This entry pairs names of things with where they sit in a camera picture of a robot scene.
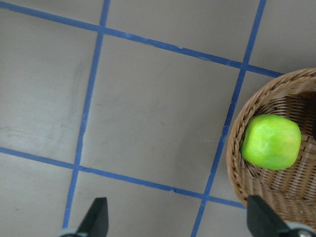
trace wicker basket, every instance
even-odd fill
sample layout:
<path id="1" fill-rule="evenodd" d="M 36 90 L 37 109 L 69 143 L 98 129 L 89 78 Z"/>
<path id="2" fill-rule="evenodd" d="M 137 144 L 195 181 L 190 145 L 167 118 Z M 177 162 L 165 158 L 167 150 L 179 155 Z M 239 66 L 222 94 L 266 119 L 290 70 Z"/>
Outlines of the wicker basket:
<path id="1" fill-rule="evenodd" d="M 298 123 L 302 143 L 294 165 L 273 171 L 249 164 L 239 151 L 248 121 L 256 115 L 281 115 Z M 304 69 L 272 80 L 244 105 L 232 127 L 227 146 L 228 175 L 246 206 L 248 195 L 260 195 L 285 221 L 316 230 L 316 69 Z"/>

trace tiled floor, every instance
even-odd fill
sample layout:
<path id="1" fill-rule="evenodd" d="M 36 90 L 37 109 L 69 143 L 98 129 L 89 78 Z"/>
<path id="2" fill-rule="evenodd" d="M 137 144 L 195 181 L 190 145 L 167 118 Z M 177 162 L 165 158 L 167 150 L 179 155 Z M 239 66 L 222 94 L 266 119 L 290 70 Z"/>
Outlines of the tiled floor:
<path id="1" fill-rule="evenodd" d="M 96 197 L 110 237 L 251 236 L 226 175 L 228 128 L 272 78 L 315 66 L 315 10 L 0 1 L 1 236 L 53 237 Z"/>

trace blue tape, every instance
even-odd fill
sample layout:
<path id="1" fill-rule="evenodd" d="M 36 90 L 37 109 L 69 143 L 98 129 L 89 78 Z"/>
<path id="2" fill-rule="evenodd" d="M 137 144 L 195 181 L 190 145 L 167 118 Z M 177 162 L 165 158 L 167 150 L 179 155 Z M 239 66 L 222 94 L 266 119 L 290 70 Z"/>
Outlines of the blue tape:
<path id="1" fill-rule="evenodd" d="M 107 19 L 108 19 L 108 14 L 109 14 L 109 9 L 110 9 L 110 2 L 111 0 L 104 0 L 103 2 L 103 8 L 102 8 L 101 17 L 100 17 L 100 26 L 106 26 L 107 24 Z"/>
<path id="2" fill-rule="evenodd" d="M 50 20 L 50 21 L 54 21 L 54 22 L 65 24 L 65 25 L 90 30 L 90 31 L 97 31 L 99 33 L 103 33 L 103 34 L 114 36 L 114 37 L 119 37 L 119 38 L 126 39 L 126 40 L 131 40 L 131 41 L 135 41 L 135 42 L 149 44 L 149 45 L 155 46 L 157 48 L 161 48 L 161 49 L 169 50 L 172 52 L 192 56 L 192 57 L 199 58 L 199 59 L 208 60 L 211 62 L 227 65 L 227 66 L 234 67 L 234 68 L 241 67 L 241 62 L 229 60 L 229 59 L 226 59 L 223 57 L 218 57 L 218 56 L 214 56 L 214 55 L 207 54 L 207 53 L 201 53 L 201 52 L 191 50 L 188 48 L 177 47 L 177 46 L 172 45 L 172 44 L 160 42 L 160 41 L 153 40 L 153 39 L 147 39 L 147 38 L 137 36 L 134 34 L 129 34 L 129 33 L 121 32 L 118 30 L 106 28 L 106 27 L 104 27 L 104 25 L 106 24 L 106 15 L 107 15 L 107 12 L 109 10 L 109 6 L 110 6 L 110 1 L 109 0 L 105 1 L 105 4 L 103 6 L 103 11 L 106 14 L 102 14 L 102 17 L 100 19 L 101 26 L 98 26 L 98 25 L 86 23 L 83 21 L 78 21 L 78 20 L 67 18 L 67 17 L 57 16 L 54 14 L 50 14 L 50 13 L 30 9 L 27 7 L 22 7 L 22 6 L 18 6 L 18 5 L 14 5 L 14 4 L 0 1 L 1 8 L 6 8 L 6 9 L 9 9 L 11 11 L 31 15 L 34 17 L 39 17 L 42 19 L 46 19 L 46 20 Z"/>
<path id="3" fill-rule="evenodd" d="M 206 203 L 207 203 L 207 198 L 203 198 L 197 212 L 196 221 L 194 222 L 194 225 L 192 228 L 191 237 L 196 237 L 198 234 L 198 229 L 199 229 L 199 226 L 200 226 L 200 223 L 205 211 Z"/>
<path id="4" fill-rule="evenodd" d="M 246 64 L 246 65 L 248 65 L 250 57 L 251 57 L 253 46 L 255 44 L 256 37 L 257 37 L 257 34 L 258 34 L 260 22 L 261 22 L 261 19 L 262 19 L 262 16 L 263 16 L 263 12 L 264 12 L 264 9 L 265 9 L 265 5 L 266 5 L 266 0 L 260 0 L 259 6 L 258 6 L 258 9 L 257 9 L 257 13 L 256 13 L 256 16 L 255 16 L 255 20 L 254 20 L 253 25 L 252 25 L 252 29 L 251 29 L 249 41 L 248 41 L 248 44 L 247 44 L 246 52 L 245 52 L 245 55 L 244 55 L 244 58 L 243 58 L 243 63 Z"/>
<path id="5" fill-rule="evenodd" d="M 253 66 L 253 65 L 248 65 L 247 71 L 262 74 L 262 75 L 272 77 L 272 78 L 277 78 L 277 77 L 280 77 L 283 75 L 283 73 L 275 72 L 272 70 L 260 68 L 260 67 Z"/>
<path id="6" fill-rule="evenodd" d="M 50 14 L 50 13 L 46 13 L 43 11 L 38 11 L 38 10 L 34 10 L 31 8 L 27 8 L 27 7 L 6 3 L 3 1 L 0 1 L 0 8 L 5 8 L 5 9 L 11 10 L 11 11 L 23 13 L 26 15 L 30 15 L 30 16 L 41 18 L 41 19 L 50 20 L 50 21 L 54 21 L 54 22 L 65 24 L 65 25 L 90 30 L 90 31 L 99 31 L 99 29 L 101 28 L 100 26 L 93 25 L 90 23 L 70 19 L 70 18 L 63 17 L 63 16 L 57 16 L 54 14 Z"/>
<path id="7" fill-rule="evenodd" d="M 210 172 L 210 175 L 209 175 L 207 183 L 206 183 L 204 195 L 207 195 L 207 196 L 210 194 L 210 191 L 212 189 L 212 185 L 213 185 L 213 182 L 215 179 L 218 164 L 219 164 L 222 152 L 223 152 L 225 139 L 226 139 L 226 136 L 228 134 L 228 130 L 229 130 L 232 118 L 233 118 L 234 110 L 235 110 L 236 103 L 237 103 L 237 100 L 239 97 L 239 93 L 241 90 L 243 79 L 244 79 L 244 76 L 245 76 L 245 73 L 247 70 L 247 66 L 248 66 L 248 63 L 249 63 L 249 60 L 251 57 L 252 49 L 253 49 L 253 46 L 254 46 L 254 43 L 256 40 L 256 36 L 258 33 L 259 25 L 260 25 L 262 15 L 264 12 L 265 4 L 266 4 L 266 0 L 260 0 L 258 8 L 257 8 L 257 13 L 256 13 L 256 16 L 254 19 L 252 29 L 251 29 L 251 33 L 250 33 L 249 41 L 247 44 L 246 52 L 245 52 L 245 55 L 243 58 L 243 63 L 242 63 L 242 66 L 240 68 L 240 72 L 239 72 L 236 86 L 234 89 L 234 93 L 232 96 L 231 104 L 230 104 L 228 112 L 227 112 L 227 116 L 226 116 L 226 120 L 224 123 L 222 135 L 221 135 L 221 138 L 220 138 L 219 143 L 218 143 L 218 147 L 217 147 L 215 158 L 214 158 L 214 161 L 212 164 L 211 172 Z M 198 215 L 196 217 L 196 221 L 195 221 L 192 233 L 191 233 L 191 237 L 195 237 L 198 233 L 198 227 L 201 223 L 203 213 L 204 213 L 204 208 L 205 208 L 205 203 L 203 203 L 203 202 L 204 202 L 204 199 L 201 202 L 201 207 L 200 207 L 200 210 L 199 210 Z"/>
<path id="8" fill-rule="evenodd" d="M 227 199 L 223 199 L 223 198 L 219 198 L 219 197 L 213 197 L 213 196 L 209 196 L 208 197 L 209 201 L 212 202 L 216 202 L 216 203 L 220 203 L 223 205 L 227 205 L 227 206 L 234 206 L 234 207 L 238 207 L 241 209 L 246 209 L 240 202 L 236 202 L 236 201 L 230 201 Z"/>
<path id="9" fill-rule="evenodd" d="M 80 166 L 79 170 L 82 172 L 85 172 L 85 173 L 92 173 L 92 174 L 100 175 L 100 176 L 111 178 L 111 179 L 117 179 L 117 180 L 122 180 L 122 181 L 133 183 L 133 184 L 143 185 L 143 186 L 150 187 L 150 188 L 160 189 L 160 190 L 164 190 L 164 191 L 168 191 L 168 192 L 175 192 L 177 194 L 191 196 L 194 198 L 200 198 L 200 199 L 203 198 L 203 194 L 199 194 L 196 192 L 192 192 L 192 191 L 188 191 L 188 190 L 184 190 L 184 189 L 179 189 L 176 187 L 158 184 L 158 183 L 154 183 L 154 182 L 149 182 L 149 181 L 145 181 L 145 180 L 141 180 L 141 179 L 136 179 L 136 178 L 132 178 L 132 177 L 125 176 L 125 175 L 115 174 L 115 173 L 107 172 L 104 170 L 99 170 L 99 169 L 94 169 L 94 168 L 86 168 L 83 166 Z"/>
<path id="10" fill-rule="evenodd" d="M 100 24 L 106 23 L 109 5 L 110 5 L 110 1 L 104 0 L 102 13 L 101 13 L 101 17 L 100 17 Z M 89 77 L 87 92 L 86 92 L 86 96 L 85 96 L 83 112 L 82 112 L 81 125 L 80 125 L 80 131 L 79 131 L 79 137 L 78 137 L 77 149 L 76 149 L 75 165 L 74 165 L 74 170 L 73 170 L 73 174 L 72 174 L 72 178 L 71 178 L 71 182 L 70 182 L 70 186 L 69 186 L 69 190 L 68 190 L 68 195 L 67 195 L 63 228 L 67 228 L 68 224 L 69 224 L 69 218 L 70 218 L 70 214 L 71 214 L 71 208 L 72 208 L 73 199 L 74 199 L 74 195 L 75 195 L 77 179 L 78 179 L 78 172 L 79 172 L 80 161 L 81 161 L 81 153 L 82 153 L 82 148 L 83 148 L 83 137 L 84 137 L 84 133 L 85 133 L 85 130 L 87 127 L 87 121 L 88 121 L 89 110 L 90 110 L 90 105 L 91 105 L 91 98 L 92 98 L 95 77 L 96 77 L 99 59 L 100 59 L 102 42 L 103 42 L 103 34 L 98 33 L 96 44 L 95 44 L 95 49 L 94 49 L 94 54 L 93 54 L 93 59 L 92 59 L 90 77 Z"/>
<path id="11" fill-rule="evenodd" d="M 70 164 L 67 162 L 49 159 L 49 158 L 40 157 L 40 156 L 35 156 L 35 155 L 29 154 L 29 153 L 19 152 L 19 151 L 11 150 L 11 149 L 4 148 L 4 147 L 0 147 L 0 152 L 4 153 L 4 154 L 16 156 L 16 157 L 26 158 L 26 159 L 30 159 L 30 160 L 34 160 L 34 161 L 39 161 L 39 162 L 46 163 L 46 164 L 52 164 L 52 165 L 67 168 L 67 169 L 74 168 L 73 164 Z"/>
<path id="12" fill-rule="evenodd" d="M 172 51 L 175 53 L 188 55 L 188 56 L 199 58 L 199 59 L 208 60 L 208 61 L 219 63 L 219 64 L 224 64 L 226 66 L 230 66 L 230 67 L 234 67 L 234 68 L 241 67 L 241 62 L 229 60 L 227 58 L 214 56 L 214 55 L 207 54 L 207 53 L 201 53 L 199 51 L 191 50 L 188 48 L 178 47 L 178 46 L 175 46 L 173 44 L 164 43 L 164 42 L 157 41 L 154 39 L 147 39 L 147 38 L 144 38 L 141 36 L 137 36 L 137 35 L 130 34 L 130 33 L 125 33 L 125 32 L 114 30 L 114 29 L 106 28 L 104 30 L 104 33 L 107 35 L 110 35 L 110 36 L 119 37 L 119 38 L 122 38 L 125 40 L 131 40 L 131 41 L 140 42 L 140 43 L 144 43 L 144 44 L 149 44 L 149 45 L 155 46 L 157 48 L 165 49 L 165 50 Z"/>

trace apple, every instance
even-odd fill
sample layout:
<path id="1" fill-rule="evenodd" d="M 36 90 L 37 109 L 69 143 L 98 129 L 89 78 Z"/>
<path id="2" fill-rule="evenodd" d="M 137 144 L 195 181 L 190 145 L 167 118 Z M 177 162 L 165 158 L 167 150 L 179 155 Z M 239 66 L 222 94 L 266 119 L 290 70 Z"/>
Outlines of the apple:
<path id="1" fill-rule="evenodd" d="M 297 123 L 279 115 L 250 119 L 241 145 L 241 155 L 262 168 L 289 168 L 300 150 L 302 134 Z"/>

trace floor tile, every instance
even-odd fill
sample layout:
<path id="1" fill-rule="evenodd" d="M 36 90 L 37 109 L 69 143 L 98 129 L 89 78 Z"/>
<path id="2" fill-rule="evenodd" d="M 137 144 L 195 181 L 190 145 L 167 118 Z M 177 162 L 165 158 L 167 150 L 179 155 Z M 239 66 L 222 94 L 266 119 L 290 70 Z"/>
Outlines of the floor tile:
<path id="1" fill-rule="evenodd" d="M 116 0 L 108 27 L 242 61 L 257 0 Z"/>
<path id="2" fill-rule="evenodd" d="M 97 25 L 103 6 L 103 0 L 6 0 L 5 2 Z"/>
<path id="3" fill-rule="evenodd" d="M 96 34 L 0 9 L 0 146 L 73 162 Z"/>
<path id="4" fill-rule="evenodd" d="M 237 74 L 106 37 L 82 165 L 203 193 Z"/>
<path id="5" fill-rule="evenodd" d="M 250 64 L 288 73 L 315 67 L 313 0 L 268 0 Z"/>
<path id="6" fill-rule="evenodd" d="M 197 237 L 251 237 L 245 209 L 209 202 L 205 208 Z"/>
<path id="7" fill-rule="evenodd" d="M 239 112 L 242 110 L 244 104 L 252 97 L 254 93 L 256 93 L 262 86 L 264 86 L 271 80 L 273 80 L 273 78 L 270 78 L 264 75 L 250 73 L 250 72 L 246 73 L 246 76 L 243 81 L 243 85 L 239 94 L 239 99 L 236 105 L 231 127 L 236 117 L 238 116 Z M 235 192 L 231 186 L 231 183 L 227 175 L 226 150 L 227 150 L 227 139 L 230 135 L 230 132 L 231 132 L 231 129 L 229 130 L 228 136 L 226 138 L 226 143 L 222 152 L 221 160 L 219 162 L 215 180 L 212 186 L 211 195 L 218 198 L 224 198 L 224 199 L 240 202 L 237 196 L 235 195 Z"/>
<path id="8" fill-rule="evenodd" d="M 1 236 L 53 237 L 62 228 L 71 170 L 0 154 Z"/>
<path id="9" fill-rule="evenodd" d="M 108 237 L 189 237 L 200 205 L 197 198 L 80 173 L 70 226 L 99 197 L 108 199 Z"/>

